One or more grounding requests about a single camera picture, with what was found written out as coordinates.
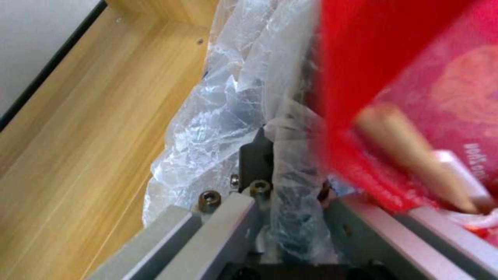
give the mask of clear plastic wrap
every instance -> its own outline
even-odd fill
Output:
[[[166,149],[152,165],[143,222],[167,205],[190,208],[204,190],[223,197],[238,171],[241,145],[266,124],[274,141],[271,232],[289,256],[333,258],[329,231],[316,199],[326,174],[309,149],[319,117],[303,105],[312,87],[303,68],[318,20],[318,0],[221,0],[213,22],[206,74],[166,133]]]

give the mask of black metal part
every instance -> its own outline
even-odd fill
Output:
[[[259,129],[254,140],[240,148],[239,153],[239,192],[253,181],[265,180],[271,183],[273,175],[273,142]]]
[[[378,267],[355,268],[348,265],[309,264],[228,264],[218,280],[392,280],[395,279]]]

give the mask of machine part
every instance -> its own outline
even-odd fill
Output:
[[[266,279],[336,279],[336,280],[392,280],[388,272],[375,267],[354,268],[348,265],[309,264],[228,264],[218,280]]]
[[[271,184],[265,180],[256,180],[249,185],[250,195],[258,204],[270,200]]]
[[[199,210],[203,213],[211,214],[221,204],[221,195],[214,190],[207,190],[199,195]]]
[[[216,279],[228,262],[244,261],[260,229],[254,199],[233,193],[157,279]]]
[[[271,182],[273,175],[273,142],[259,129],[254,140],[239,151],[239,193],[256,180]]]
[[[498,250],[428,207],[396,217],[412,232],[477,279],[498,279]]]
[[[176,206],[166,208],[90,277],[153,279],[201,227],[201,219]]]
[[[335,245],[355,265],[381,262],[399,279],[473,279],[359,194],[331,203],[325,220]]]
[[[236,188],[238,189],[239,188],[239,175],[237,174],[232,174],[230,176],[230,186],[232,188]]]

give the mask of red fabric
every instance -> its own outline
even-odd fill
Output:
[[[329,166],[392,211],[424,197],[371,162],[347,136],[355,115],[472,0],[323,0],[320,91]]]

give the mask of screw hole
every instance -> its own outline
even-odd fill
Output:
[[[216,198],[215,195],[210,193],[210,192],[204,194],[204,199],[207,202],[211,202],[211,201],[215,200],[215,198]]]
[[[258,182],[254,186],[258,189],[264,189],[266,187],[266,184],[263,182]]]

